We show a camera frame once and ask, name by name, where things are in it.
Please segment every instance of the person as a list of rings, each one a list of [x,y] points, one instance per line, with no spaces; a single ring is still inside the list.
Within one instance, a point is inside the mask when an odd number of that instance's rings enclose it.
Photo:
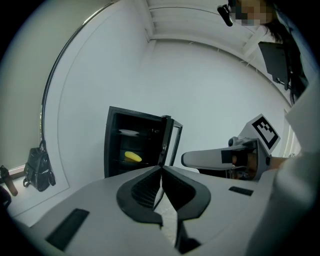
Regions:
[[[314,61],[311,50],[306,44],[303,44],[303,36],[296,25],[280,11],[278,5],[286,5],[286,1],[272,0],[228,0],[230,17],[242,26],[264,26],[266,33],[270,33],[276,43],[284,44],[292,38],[293,44],[286,45],[290,48],[296,48],[293,51],[296,70],[298,73],[300,94],[308,86],[309,82],[317,78],[317,63]],[[291,103],[297,99],[291,94]],[[272,157],[270,160],[270,170],[278,170],[284,164],[287,158]],[[245,160],[239,159],[239,156],[232,156],[232,164],[244,162],[247,166],[247,175],[253,179],[257,172],[257,156],[255,153],[248,153]],[[235,179],[241,179],[241,172],[234,176]]]

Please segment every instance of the backpack strap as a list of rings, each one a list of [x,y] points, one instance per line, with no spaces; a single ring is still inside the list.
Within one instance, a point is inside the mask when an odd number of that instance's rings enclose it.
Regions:
[[[23,186],[24,186],[25,188],[27,188],[27,187],[29,187],[29,185],[30,185],[30,183],[27,181],[27,178],[24,178],[24,179],[23,179]]]
[[[41,140],[40,145],[39,145],[39,149],[41,149],[42,151],[47,152],[47,144],[46,144],[46,141],[44,139]]]
[[[49,170],[49,178],[48,179],[49,179],[49,183],[51,186],[56,185],[56,178],[55,178],[54,173],[51,171],[51,168]]]

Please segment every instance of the black hair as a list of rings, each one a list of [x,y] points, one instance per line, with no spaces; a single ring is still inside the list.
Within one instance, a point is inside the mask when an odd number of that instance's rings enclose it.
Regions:
[[[317,64],[320,64],[320,48],[319,41],[315,36],[312,26],[316,26],[318,21],[317,12],[320,10],[320,3],[318,1],[304,2],[302,4],[294,3],[290,0],[265,0],[269,5],[280,14],[284,14],[290,21],[294,23],[296,28],[301,33],[305,42],[310,46],[310,49],[315,57]],[[281,35],[283,34],[283,27],[277,26],[274,32]]]
[[[271,36],[277,43],[283,42],[284,33],[287,33],[286,28],[278,19],[262,24],[266,28],[266,33],[270,32]]]

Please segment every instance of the black backpack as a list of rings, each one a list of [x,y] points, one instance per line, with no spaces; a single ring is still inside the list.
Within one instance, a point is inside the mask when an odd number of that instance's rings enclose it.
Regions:
[[[38,191],[46,190],[49,185],[56,184],[55,176],[51,170],[49,155],[41,141],[39,147],[31,148],[28,162],[24,167],[25,178],[23,186],[28,187],[30,184]]]

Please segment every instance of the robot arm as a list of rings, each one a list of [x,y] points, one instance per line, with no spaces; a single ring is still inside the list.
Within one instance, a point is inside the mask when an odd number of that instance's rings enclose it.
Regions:
[[[233,155],[241,151],[254,152],[257,156],[254,180],[258,180],[270,168],[271,152],[279,141],[279,135],[260,114],[245,125],[238,137],[229,140],[229,147],[187,152],[182,155],[181,163],[185,167],[199,169],[201,173],[224,177],[226,171],[237,172],[246,168],[246,164],[234,166]]]

